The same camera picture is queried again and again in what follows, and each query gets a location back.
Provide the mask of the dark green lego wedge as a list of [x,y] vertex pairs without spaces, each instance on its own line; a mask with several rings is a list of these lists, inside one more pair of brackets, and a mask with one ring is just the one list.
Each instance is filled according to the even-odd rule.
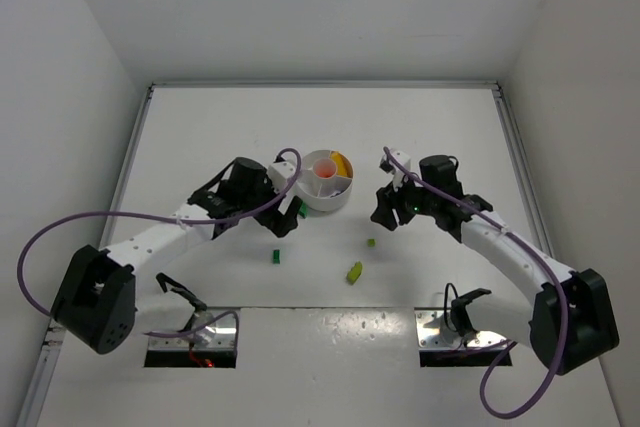
[[303,219],[306,219],[306,218],[307,218],[307,216],[308,216],[308,210],[307,210],[307,206],[306,206],[304,203],[302,203],[302,204],[300,205],[300,208],[299,208],[298,214],[299,214],[299,216],[300,216],[301,218],[303,218]]

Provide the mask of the small orange lego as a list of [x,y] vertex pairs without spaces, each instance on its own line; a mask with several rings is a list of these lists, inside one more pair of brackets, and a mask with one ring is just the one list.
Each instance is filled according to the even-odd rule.
[[314,162],[313,173],[321,179],[329,179],[336,175],[337,165],[331,158],[321,158]]

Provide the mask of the yellow lego brick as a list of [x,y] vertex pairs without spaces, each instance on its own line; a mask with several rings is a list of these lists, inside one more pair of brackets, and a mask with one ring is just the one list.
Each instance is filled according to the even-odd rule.
[[351,178],[353,176],[352,166],[349,160],[340,152],[333,152],[331,159],[336,165],[336,174],[341,177]]

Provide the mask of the lime green curved lego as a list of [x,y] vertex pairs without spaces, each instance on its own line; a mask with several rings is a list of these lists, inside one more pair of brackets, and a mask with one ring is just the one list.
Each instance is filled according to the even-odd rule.
[[354,265],[349,269],[346,274],[346,281],[349,285],[355,284],[363,272],[363,264],[358,261],[355,262]]

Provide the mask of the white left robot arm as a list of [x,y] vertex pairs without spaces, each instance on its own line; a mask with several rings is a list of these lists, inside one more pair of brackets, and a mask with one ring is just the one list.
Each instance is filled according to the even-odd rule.
[[170,217],[103,249],[80,248],[51,307],[54,321],[100,355],[131,334],[195,338],[209,324],[208,307],[164,268],[245,218],[286,236],[298,225],[302,201],[279,207],[300,174],[301,163],[282,156],[269,166],[237,157]]

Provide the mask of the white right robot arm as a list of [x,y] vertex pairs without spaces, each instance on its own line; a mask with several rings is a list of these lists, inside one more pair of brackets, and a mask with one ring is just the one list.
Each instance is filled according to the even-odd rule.
[[417,173],[410,164],[406,153],[385,149],[380,168],[392,180],[376,192],[372,222],[393,231],[417,216],[432,218],[440,230],[500,271],[527,301],[516,306],[487,288],[476,288],[452,301],[449,330],[463,339],[492,331],[531,348],[559,375],[619,345],[600,274],[556,261],[508,227],[482,197],[464,193],[455,157],[425,157]]

